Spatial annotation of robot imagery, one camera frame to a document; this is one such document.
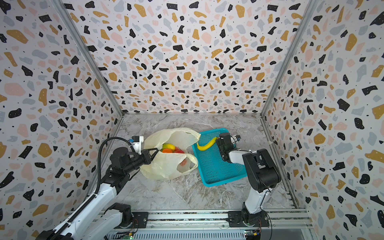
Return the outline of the yellow green mango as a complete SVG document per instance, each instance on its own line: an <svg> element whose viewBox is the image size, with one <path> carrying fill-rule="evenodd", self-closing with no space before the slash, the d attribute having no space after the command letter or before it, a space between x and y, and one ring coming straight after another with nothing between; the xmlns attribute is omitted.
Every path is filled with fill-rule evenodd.
<svg viewBox="0 0 384 240"><path fill-rule="evenodd" d="M169 149L171 151L174 151L176 149L176 147L174 145L172 145L172 144L165 143L165 144L163 144L162 149L163 150L164 149Z"/></svg>

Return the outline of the pale yellow plastic bag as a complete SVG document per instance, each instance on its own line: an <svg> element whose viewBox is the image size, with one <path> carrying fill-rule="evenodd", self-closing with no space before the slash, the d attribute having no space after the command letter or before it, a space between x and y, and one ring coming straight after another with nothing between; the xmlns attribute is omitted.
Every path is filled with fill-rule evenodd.
<svg viewBox="0 0 384 240"><path fill-rule="evenodd" d="M157 148L154 160L149 165L143 165L140 172L149 180L170 181L175 178L190 174L198 168L197 158L187 150L200 140L201 134L189 128L174 128L160 130L144 141L144 148ZM172 144L183 150L184 154L162 153L163 144ZM185 166L180 163L187 159Z"/></svg>

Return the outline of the yellow banana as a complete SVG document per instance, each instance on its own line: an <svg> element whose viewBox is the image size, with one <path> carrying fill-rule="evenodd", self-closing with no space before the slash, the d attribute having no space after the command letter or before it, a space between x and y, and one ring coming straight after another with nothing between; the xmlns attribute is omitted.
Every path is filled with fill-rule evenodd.
<svg viewBox="0 0 384 240"><path fill-rule="evenodd" d="M204 146L200 146L199 144L197 144L197 148L199 151L206 151L208 150L209 148L211 148L215 143L216 143L216 140L217 140L217 137L214 137L213 139L211 139L207 144L205 144Z"/></svg>

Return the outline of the peach fruit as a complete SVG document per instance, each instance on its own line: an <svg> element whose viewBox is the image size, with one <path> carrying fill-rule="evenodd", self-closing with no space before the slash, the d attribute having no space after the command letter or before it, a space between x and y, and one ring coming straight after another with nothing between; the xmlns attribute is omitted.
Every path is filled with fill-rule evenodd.
<svg viewBox="0 0 384 240"><path fill-rule="evenodd" d="M187 164L187 162L188 162L187 159L184 159L184 160L180 163L180 166L182 166L182 167L185 166L185 165Z"/></svg>

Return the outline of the red fruit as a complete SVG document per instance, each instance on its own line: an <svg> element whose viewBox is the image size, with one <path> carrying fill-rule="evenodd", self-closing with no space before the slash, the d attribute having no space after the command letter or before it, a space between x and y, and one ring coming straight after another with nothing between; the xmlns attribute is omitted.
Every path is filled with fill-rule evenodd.
<svg viewBox="0 0 384 240"><path fill-rule="evenodd" d="M181 149L179 149L178 147L175 147L175 150L173 151L173 153L175 154L184 154L185 152Z"/></svg>

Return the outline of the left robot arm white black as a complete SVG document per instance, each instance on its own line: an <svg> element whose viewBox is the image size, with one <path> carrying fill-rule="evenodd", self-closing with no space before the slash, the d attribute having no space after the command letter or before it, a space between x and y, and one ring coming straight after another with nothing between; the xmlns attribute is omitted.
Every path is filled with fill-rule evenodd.
<svg viewBox="0 0 384 240"><path fill-rule="evenodd" d="M130 173L143 165L150 164L158 149L145 149L141 153L129 152L126 148L118 148L113 156L123 160L123 166L113 169L98 180L95 192L92 193L64 222L52 230L41 232L37 240L103 240L114 228L135 232L140 221L132 213L131 206L114 203L102 216L101 210L114 199L132 179Z"/></svg>

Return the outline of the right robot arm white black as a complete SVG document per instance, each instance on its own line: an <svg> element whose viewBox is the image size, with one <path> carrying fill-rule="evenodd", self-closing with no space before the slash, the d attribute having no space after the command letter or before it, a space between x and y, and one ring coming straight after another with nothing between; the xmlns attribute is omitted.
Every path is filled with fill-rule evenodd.
<svg viewBox="0 0 384 240"><path fill-rule="evenodd" d="M240 136L222 133L216 139L223 161L245 166L251 185L250 193L243 204L241 221L254 226L262 221L264 204L270 199L273 189L281 181L281 176L268 150L241 150L235 147Z"/></svg>

